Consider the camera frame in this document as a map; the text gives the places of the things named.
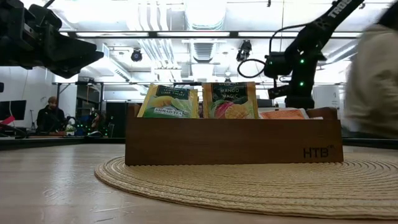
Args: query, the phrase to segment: ahmad tea packet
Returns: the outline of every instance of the ahmad tea packet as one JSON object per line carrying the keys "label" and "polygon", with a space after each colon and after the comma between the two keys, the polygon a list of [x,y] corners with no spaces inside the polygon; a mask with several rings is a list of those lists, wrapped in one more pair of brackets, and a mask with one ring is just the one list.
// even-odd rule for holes
{"label": "ahmad tea packet", "polygon": [[151,85],[138,117],[197,118],[198,90]]}
{"label": "ahmad tea packet", "polygon": [[204,83],[204,118],[257,119],[256,84]]}

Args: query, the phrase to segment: ceiling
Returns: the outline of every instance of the ceiling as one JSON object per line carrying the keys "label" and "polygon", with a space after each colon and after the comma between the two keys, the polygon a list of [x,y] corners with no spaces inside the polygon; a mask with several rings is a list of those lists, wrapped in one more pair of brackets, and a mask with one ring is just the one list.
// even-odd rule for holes
{"label": "ceiling", "polygon": [[[194,0],[163,0],[163,1],[143,1],[143,0],[56,0],[51,9],[63,21],[63,31],[131,31],[131,24],[143,21],[140,16],[144,12],[143,7],[147,9],[147,21],[150,23],[150,9],[158,7],[159,11],[157,22],[160,24],[162,16],[161,9],[165,9],[167,16],[165,23],[169,30],[187,30],[187,18],[185,10],[188,9],[190,1]],[[29,4],[44,4],[40,0],[22,1],[25,6]],[[224,7],[225,14],[223,19],[222,30],[251,30],[251,31],[269,31],[273,32],[281,27],[302,24],[310,22],[331,7],[332,0],[272,0],[271,6],[268,0],[201,0],[201,5],[196,9],[196,17],[198,20],[208,20],[212,15],[215,16],[218,11],[217,7]],[[359,35],[365,27],[374,22],[380,13],[388,7],[393,0],[368,0],[365,1],[364,8],[355,10],[336,30],[348,34],[352,38],[347,39],[331,39],[323,48],[323,53],[330,55],[337,50],[341,50],[342,46],[348,44],[353,38]],[[154,30],[151,25],[144,30]],[[145,52],[142,41],[138,39],[85,39],[101,47],[103,44],[109,47],[109,57],[114,60],[124,71],[128,72],[133,80],[140,82],[153,81],[172,81],[173,77],[169,70],[156,70],[157,62],[150,59],[150,55]],[[202,81],[205,78],[207,82],[223,82],[226,72],[230,73],[232,81],[245,81],[243,77],[239,77],[236,68],[236,54],[242,43],[242,39],[218,39],[219,43],[213,54],[213,60],[209,70],[208,67],[195,66],[199,72],[193,72],[192,62],[196,61],[192,58],[192,50],[190,48],[190,40],[188,39],[171,39],[172,52],[177,63],[178,74],[180,73],[180,81]],[[272,43],[273,51],[283,51],[292,39],[275,39]],[[268,54],[269,39],[251,39],[252,52],[250,58],[258,58],[265,60],[264,56]],[[143,59],[140,62],[133,62],[130,59],[132,50],[141,48]],[[165,51],[159,51],[162,57],[166,57]],[[339,83],[345,81],[345,71],[349,64],[347,62],[337,62],[334,65],[327,65],[323,70],[316,74],[316,83]],[[248,63],[242,67],[242,71],[246,75],[253,75],[261,69],[261,64]],[[84,70],[84,76],[95,77],[98,81],[121,82],[117,75],[107,75],[101,70],[90,68]],[[261,76],[257,79],[250,79],[257,82],[271,82],[272,80]],[[111,91],[136,91],[136,88],[116,86],[108,88]]]}

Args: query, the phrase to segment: white wall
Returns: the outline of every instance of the white wall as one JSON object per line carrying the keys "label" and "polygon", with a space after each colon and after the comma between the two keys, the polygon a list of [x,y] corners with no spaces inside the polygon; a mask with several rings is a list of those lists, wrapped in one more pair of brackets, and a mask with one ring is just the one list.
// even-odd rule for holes
{"label": "white wall", "polygon": [[[4,83],[4,92],[0,101],[26,100],[25,119],[15,121],[15,126],[30,128],[37,113],[47,105],[50,96],[57,95],[57,86],[52,85],[55,76],[44,68],[26,70],[21,67],[0,67],[0,82]],[[65,114],[74,116],[76,110],[76,86],[68,87],[60,96],[60,108]]]}

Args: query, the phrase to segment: desk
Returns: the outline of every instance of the desk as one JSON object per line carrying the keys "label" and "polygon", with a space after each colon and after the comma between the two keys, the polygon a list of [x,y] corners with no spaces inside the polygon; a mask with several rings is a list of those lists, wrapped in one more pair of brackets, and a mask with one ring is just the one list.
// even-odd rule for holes
{"label": "desk", "polygon": [[[398,156],[394,150],[345,150]],[[122,144],[0,151],[1,223],[397,223],[222,212],[135,196],[109,187],[94,176],[98,164],[123,155]]]}

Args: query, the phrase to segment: round placemat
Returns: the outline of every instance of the round placemat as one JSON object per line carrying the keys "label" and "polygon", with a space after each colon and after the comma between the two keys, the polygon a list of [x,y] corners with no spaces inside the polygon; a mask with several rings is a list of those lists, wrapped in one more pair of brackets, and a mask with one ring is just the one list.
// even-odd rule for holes
{"label": "round placemat", "polygon": [[398,219],[398,157],[349,153],[342,163],[131,167],[117,157],[95,175],[130,193],[197,207]]}

